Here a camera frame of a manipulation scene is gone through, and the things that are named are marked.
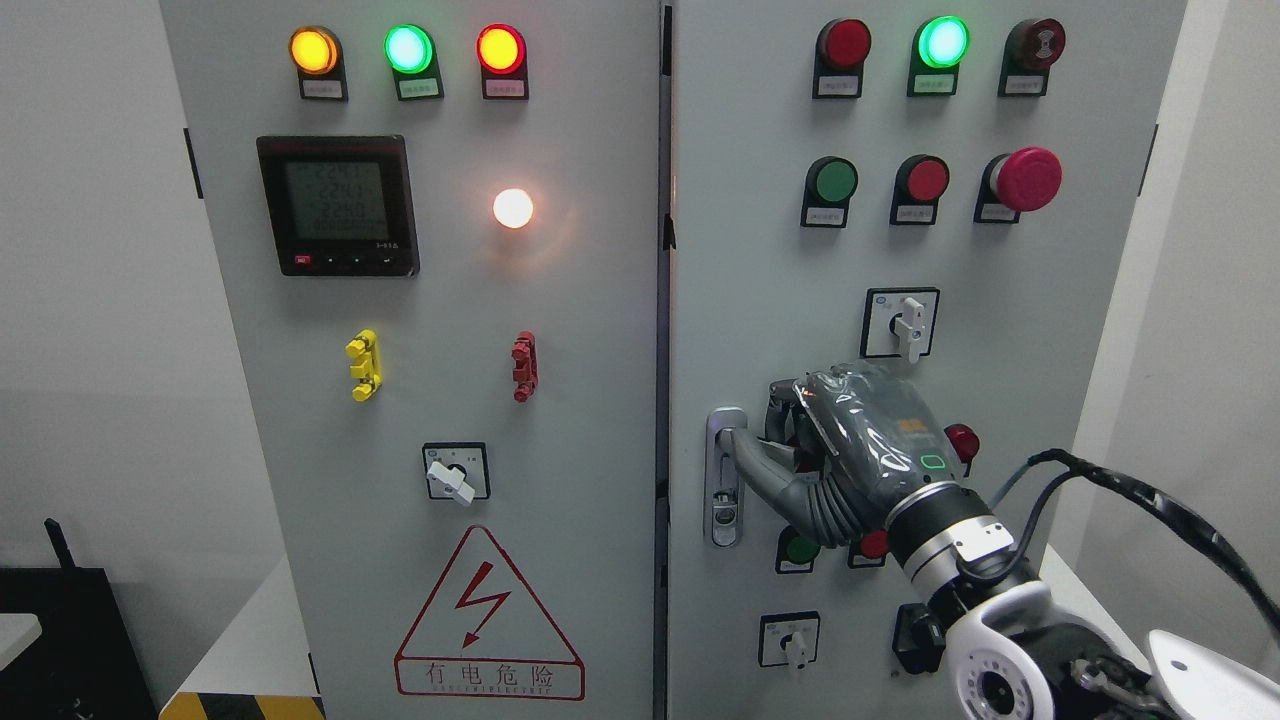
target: red terminal block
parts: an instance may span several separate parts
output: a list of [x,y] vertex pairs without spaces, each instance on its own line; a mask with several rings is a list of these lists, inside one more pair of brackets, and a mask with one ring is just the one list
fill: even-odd
[[516,402],[527,402],[538,389],[538,346],[534,345],[534,333],[521,331],[516,336],[511,359],[516,361],[516,368],[511,370],[511,379],[516,380]]

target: yellow terminal block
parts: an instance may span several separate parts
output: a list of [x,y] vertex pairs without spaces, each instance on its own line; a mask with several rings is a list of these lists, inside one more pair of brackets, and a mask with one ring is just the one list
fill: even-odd
[[383,387],[381,364],[378,359],[378,333],[365,328],[351,338],[346,347],[351,357],[351,378],[360,383],[351,389],[351,398],[364,402]]

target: red warning triangle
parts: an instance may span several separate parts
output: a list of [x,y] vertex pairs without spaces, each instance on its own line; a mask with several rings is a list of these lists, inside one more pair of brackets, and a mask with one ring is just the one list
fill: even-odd
[[396,653],[401,694],[580,701],[586,667],[493,533],[471,525]]

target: emergency stop button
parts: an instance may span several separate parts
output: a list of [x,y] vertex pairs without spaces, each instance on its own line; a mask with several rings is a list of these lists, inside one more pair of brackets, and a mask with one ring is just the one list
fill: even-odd
[[1023,147],[987,164],[975,223],[1016,223],[1048,205],[1062,187],[1062,163],[1044,147]]

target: white switch knob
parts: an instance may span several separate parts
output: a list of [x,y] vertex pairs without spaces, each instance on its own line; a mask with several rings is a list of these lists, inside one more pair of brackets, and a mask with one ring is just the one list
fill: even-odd
[[914,297],[902,301],[902,313],[893,318],[893,334],[897,336],[899,355],[910,364],[920,361],[924,352],[924,305]]
[[786,653],[787,665],[792,670],[804,670],[813,659],[809,643],[804,639],[804,633],[791,633],[782,638],[782,652]]
[[436,492],[449,496],[453,502],[463,507],[470,507],[475,500],[476,488],[467,484],[467,474],[439,460],[433,461],[426,469],[426,479]]

